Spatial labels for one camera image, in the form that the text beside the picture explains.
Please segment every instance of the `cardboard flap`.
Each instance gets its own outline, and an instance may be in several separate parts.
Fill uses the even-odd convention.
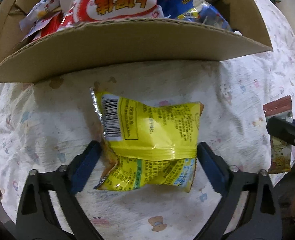
[[[265,22],[254,0],[219,0],[215,7],[233,29],[240,30],[245,37],[272,46]]]
[[[31,43],[0,63],[0,82],[38,82],[87,68],[150,60],[215,60],[272,50],[212,26],[170,19],[88,23]]]

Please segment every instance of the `white bedsheet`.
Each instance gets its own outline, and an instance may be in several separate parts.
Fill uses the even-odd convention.
[[[96,138],[90,87],[152,106],[201,101],[205,108],[199,141],[206,141],[216,154],[243,171],[267,170],[271,152],[262,105],[291,95],[295,118],[295,36],[269,0],[255,1],[274,52],[224,62],[115,65],[36,85],[1,83],[0,188],[10,218],[16,220],[31,169],[53,171],[68,164]],[[200,165],[190,194],[150,185],[130,192],[93,190],[101,172],[99,163],[77,199],[106,239],[193,239],[220,199]],[[53,201],[62,227],[69,230],[55,196]],[[161,219],[159,216],[163,219],[158,226],[161,231],[155,232],[152,225]]]

